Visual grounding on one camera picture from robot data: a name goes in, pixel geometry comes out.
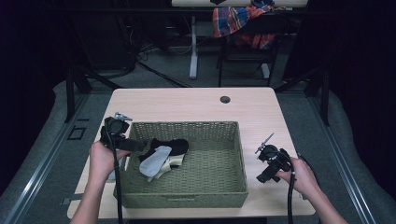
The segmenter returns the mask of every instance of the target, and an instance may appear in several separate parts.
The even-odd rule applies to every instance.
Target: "green wicker basket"
[[[120,167],[122,205],[127,208],[241,207],[248,196],[237,122],[134,122],[131,139],[186,139],[183,164],[147,181],[133,152]]]

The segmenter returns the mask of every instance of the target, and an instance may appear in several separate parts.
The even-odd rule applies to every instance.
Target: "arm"
[[[290,158],[296,173],[294,188],[305,195],[315,210],[318,212],[321,223],[347,223],[343,217],[332,206],[326,194],[320,189],[317,180],[309,168],[302,160]],[[290,172],[279,171],[280,178],[290,182]]]
[[[119,160],[129,153],[129,151],[118,150],[117,159]],[[97,222],[103,189],[108,176],[113,170],[113,152],[101,142],[93,143],[90,150],[88,183],[71,223],[88,224]]]

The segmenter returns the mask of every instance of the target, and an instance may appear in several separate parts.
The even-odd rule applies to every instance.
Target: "plaid shirt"
[[[248,35],[236,33],[248,20],[274,10],[274,1],[263,0],[259,3],[251,0],[248,7],[216,7],[213,10],[214,37],[228,36],[230,44],[249,45],[252,48],[265,49],[276,35]]]

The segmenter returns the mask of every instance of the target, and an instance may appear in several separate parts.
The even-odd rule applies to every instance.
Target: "forearm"
[[[323,191],[318,190],[308,198],[317,211],[322,224],[327,223],[347,223],[344,218],[332,206],[332,203],[327,198]]]
[[[105,183],[106,181],[104,179],[89,178],[82,200],[78,205],[71,223],[97,223]]]

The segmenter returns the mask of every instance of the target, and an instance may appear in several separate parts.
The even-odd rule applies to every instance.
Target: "light wood tabletop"
[[[230,98],[228,104],[220,97]],[[119,89],[113,92],[104,119],[116,112],[132,118],[132,122],[150,121],[237,121],[247,175],[248,196],[241,208],[122,208],[124,218],[200,218],[200,217],[272,217],[286,216],[289,185],[280,180],[259,182],[256,176],[267,167],[257,159],[258,146],[271,134],[267,144],[284,148],[296,156],[286,122],[270,88],[169,88]],[[96,140],[100,138],[100,127]],[[82,171],[76,194],[84,192],[88,180],[89,160]],[[115,183],[106,183],[99,218],[117,218]],[[79,200],[72,201],[67,215],[76,212]],[[296,216],[315,213],[307,200],[293,192],[292,212]]]

